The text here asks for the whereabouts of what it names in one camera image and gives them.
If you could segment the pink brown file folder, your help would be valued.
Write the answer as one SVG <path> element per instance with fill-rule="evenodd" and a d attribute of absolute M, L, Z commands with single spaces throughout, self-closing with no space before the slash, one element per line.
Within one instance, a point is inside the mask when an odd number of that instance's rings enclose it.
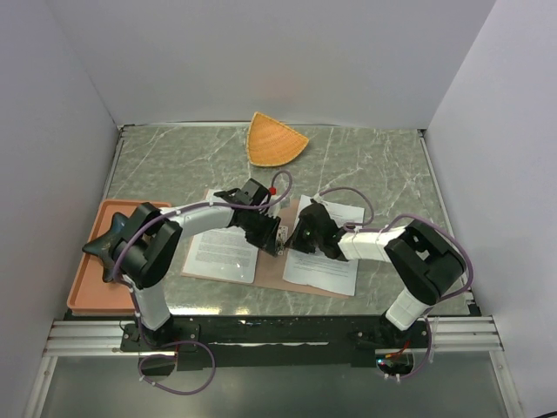
<path fill-rule="evenodd" d="M 345 299 L 348 297 L 336 293 L 329 293 L 327 291 L 315 287 L 296 285 L 285 281 L 283 279 L 283 274 L 285 270 L 286 255 L 288 250 L 289 249 L 285 249 L 285 252 L 282 256 L 276 256 L 276 257 L 273 257 L 261 250 L 258 250 L 257 264 L 255 267 L 255 279 L 251 284 L 240 284 L 240 283 L 221 281 L 221 280 L 216 280 L 216 281 L 247 285 L 253 287 L 269 288 L 269 289 L 281 290 L 281 291 L 292 291 L 292 292 L 308 293 L 308 294 L 327 296 L 327 297 L 337 297 L 341 299 Z"/>

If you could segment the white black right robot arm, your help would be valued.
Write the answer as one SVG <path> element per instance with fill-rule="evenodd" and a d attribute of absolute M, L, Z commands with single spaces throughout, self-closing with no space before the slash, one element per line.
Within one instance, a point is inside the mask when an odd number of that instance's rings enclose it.
<path fill-rule="evenodd" d="M 383 314 L 381 339 L 399 347 L 411 336 L 414 322 L 456 293 L 447 291 L 472 267 L 465 251 L 427 219 L 403 214 L 380 229 L 356 223 L 338 226 L 325 205 L 312 201 L 301 210 L 285 246 L 301 253 L 321 251 L 337 261 L 377 260 L 393 265 L 404 284 Z"/>

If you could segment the white printed paper sheet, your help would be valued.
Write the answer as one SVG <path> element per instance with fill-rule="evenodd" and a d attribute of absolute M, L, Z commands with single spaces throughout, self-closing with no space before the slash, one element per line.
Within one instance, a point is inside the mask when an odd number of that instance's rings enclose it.
<path fill-rule="evenodd" d="M 207 206 L 183 214 L 182 237 L 189 240 L 189 247 L 181 274 L 251 284 L 258 249 L 246 242 L 241 228 L 231 224 L 234 210 L 220 198 L 207 198 Z"/>

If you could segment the white printed paper stack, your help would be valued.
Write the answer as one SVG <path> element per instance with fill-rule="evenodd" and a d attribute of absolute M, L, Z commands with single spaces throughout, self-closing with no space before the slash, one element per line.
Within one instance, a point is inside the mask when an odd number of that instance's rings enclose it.
<path fill-rule="evenodd" d="M 348 221 L 364 220 L 363 207 L 332 202 L 325 202 L 324 206 L 338 226 L 343 226 Z M 309 254 L 289 249 L 283 279 L 296 285 L 352 297 L 356 291 L 358 265 L 357 260 L 331 260 L 319 249 Z"/>

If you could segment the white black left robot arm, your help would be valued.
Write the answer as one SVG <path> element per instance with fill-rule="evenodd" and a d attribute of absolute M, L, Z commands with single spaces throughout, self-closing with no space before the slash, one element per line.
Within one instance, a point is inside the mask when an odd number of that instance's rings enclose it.
<path fill-rule="evenodd" d="M 271 213 L 285 197 L 271 185 L 248 179 L 241 188 L 217 191 L 207 199 L 167 212 L 143 203 L 122 227 L 110 230 L 104 269 L 131 293 L 141 339 L 161 350 L 176 340 L 163 279 L 182 238 L 237 227 L 247 244 L 271 256 L 278 254 L 280 217 Z"/>

